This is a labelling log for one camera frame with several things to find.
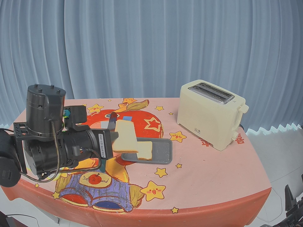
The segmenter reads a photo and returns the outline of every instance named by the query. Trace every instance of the blue patch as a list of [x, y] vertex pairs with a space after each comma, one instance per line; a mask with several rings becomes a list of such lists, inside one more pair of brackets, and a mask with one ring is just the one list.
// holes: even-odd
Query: blue patch
[[111, 210], [121, 209], [121, 207], [118, 204], [110, 201], [97, 202], [95, 205], [99, 208], [104, 208], [104, 209], [111, 209]]
[[132, 119], [132, 116], [123, 116], [123, 120], [131, 121], [131, 119]]

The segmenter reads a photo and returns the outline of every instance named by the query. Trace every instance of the toaster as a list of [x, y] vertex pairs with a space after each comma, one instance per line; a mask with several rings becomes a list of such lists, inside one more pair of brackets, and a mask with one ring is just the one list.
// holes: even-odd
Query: toaster
[[203, 80], [181, 87], [177, 124], [224, 150], [237, 138], [245, 99]]

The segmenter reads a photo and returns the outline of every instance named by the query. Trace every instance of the red star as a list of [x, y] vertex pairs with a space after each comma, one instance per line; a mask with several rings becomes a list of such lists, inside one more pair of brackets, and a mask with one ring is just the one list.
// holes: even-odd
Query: red star
[[144, 121], [147, 123], [145, 126], [145, 130], [154, 130], [157, 132], [160, 132], [161, 122], [157, 121], [154, 117], [151, 119], [144, 119]]

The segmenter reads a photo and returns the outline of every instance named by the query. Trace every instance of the power cord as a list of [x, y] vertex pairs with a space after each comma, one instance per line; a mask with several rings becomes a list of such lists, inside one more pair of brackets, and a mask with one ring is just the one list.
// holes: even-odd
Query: power cord
[[38, 223], [38, 220], [37, 220], [35, 217], [33, 217], [33, 216], [29, 216], [29, 215], [25, 215], [25, 214], [8, 214], [8, 215], [6, 215], [6, 216], [15, 216], [15, 215], [20, 215], [20, 216], [26, 216], [26, 217], [34, 218], [34, 219], [37, 221], [38, 227], [40, 227], [40, 226], [39, 226], [39, 223]]
[[[51, 126], [52, 126], [52, 131], [53, 131], [53, 136], [54, 136], [54, 141], [55, 141], [55, 146], [56, 146], [56, 151], [57, 151], [57, 169], [55, 171], [55, 174], [53, 177], [51, 177], [48, 180], [38, 180], [35, 178], [32, 178], [31, 176], [24, 174], [23, 172], [20, 172], [20, 174], [22, 176], [27, 177], [28, 179], [37, 182], [37, 183], [48, 183], [52, 180], [54, 180], [56, 178], [56, 176], [60, 173], [71, 173], [71, 172], [79, 172], [79, 171], [94, 171], [94, 170], [98, 170], [101, 167], [102, 161], [101, 161], [101, 157], [98, 155], [98, 153], [93, 150], [93, 149], [83, 149], [83, 151], [91, 151], [92, 153], [94, 153], [97, 158], [99, 159], [99, 164], [95, 167], [89, 167], [89, 168], [78, 168], [78, 169], [68, 169], [68, 170], [60, 170], [60, 163], [59, 163], [59, 146], [58, 146], [58, 139], [56, 137], [56, 131], [55, 131], [55, 124], [52, 121], [51, 122]], [[14, 132], [13, 130], [10, 129], [6, 129], [6, 128], [0, 128], [0, 130], [4, 130], [4, 131], [10, 131], [10, 132]]]
[[6, 128], [0, 128], [0, 131], [9, 131], [9, 132], [14, 132], [13, 130], [6, 129]]

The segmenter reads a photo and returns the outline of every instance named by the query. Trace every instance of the label sticker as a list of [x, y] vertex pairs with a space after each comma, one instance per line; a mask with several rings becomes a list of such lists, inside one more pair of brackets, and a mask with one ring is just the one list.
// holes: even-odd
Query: label sticker
[[99, 134], [99, 145], [100, 145], [101, 157], [105, 158], [106, 154], [105, 154], [103, 134]]

